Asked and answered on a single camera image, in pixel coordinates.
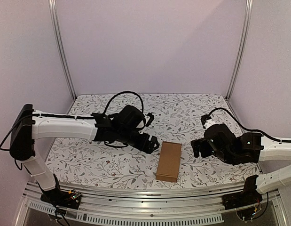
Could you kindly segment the brown cardboard box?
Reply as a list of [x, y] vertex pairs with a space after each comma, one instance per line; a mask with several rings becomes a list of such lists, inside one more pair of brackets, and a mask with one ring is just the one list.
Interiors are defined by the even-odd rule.
[[181, 146], [179, 143], [162, 142], [156, 180], [177, 182], [181, 160]]

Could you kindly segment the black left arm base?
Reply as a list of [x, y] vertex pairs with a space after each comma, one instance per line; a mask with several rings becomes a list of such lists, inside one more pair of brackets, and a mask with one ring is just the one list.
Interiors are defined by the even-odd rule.
[[80, 206], [82, 193], [72, 189], [70, 191], [61, 191], [53, 189], [50, 191], [43, 191], [41, 200], [52, 204], [54, 207], [61, 206], [77, 210]]

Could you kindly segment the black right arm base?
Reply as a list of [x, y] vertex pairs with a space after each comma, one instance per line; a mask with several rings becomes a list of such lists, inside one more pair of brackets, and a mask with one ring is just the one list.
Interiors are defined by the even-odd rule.
[[241, 191], [223, 195], [221, 199], [225, 210], [230, 210], [260, 202], [262, 201], [262, 195], [256, 190], [249, 192]]

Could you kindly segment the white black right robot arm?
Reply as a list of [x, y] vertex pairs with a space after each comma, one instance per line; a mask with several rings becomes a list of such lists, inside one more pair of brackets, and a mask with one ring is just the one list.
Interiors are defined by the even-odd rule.
[[[291, 161], [291, 139], [270, 138], [256, 131], [236, 137], [225, 124], [208, 123], [204, 128], [203, 138], [190, 143], [196, 158], [214, 156], [230, 165]], [[265, 194], [288, 185], [291, 185], [291, 164], [267, 174], [256, 175], [252, 187], [238, 194], [238, 201], [241, 205], [248, 205], [256, 198], [256, 191]]]

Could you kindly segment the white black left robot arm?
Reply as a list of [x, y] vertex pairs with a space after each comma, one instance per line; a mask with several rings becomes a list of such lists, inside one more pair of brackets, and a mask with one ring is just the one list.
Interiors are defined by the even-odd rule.
[[[58, 182], [49, 171], [45, 162], [36, 154], [34, 143], [43, 138], [80, 138], [103, 142], [111, 146], [122, 143], [122, 148], [131, 146], [151, 154], [159, 148], [158, 139], [144, 133], [154, 116], [144, 114], [132, 105], [125, 106], [119, 113], [106, 115], [53, 114], [37, 111], [31, 104], [21, 109], [12, 128], [0, 143], [1, 151], [8, 151], [12, 158], [20, 161], [30, 175], [38, 182], [42, 191], [54, 204], [61, 204], [65, 195], [58, 189]], [[3, 144], [10, 138], [9, 148]]]

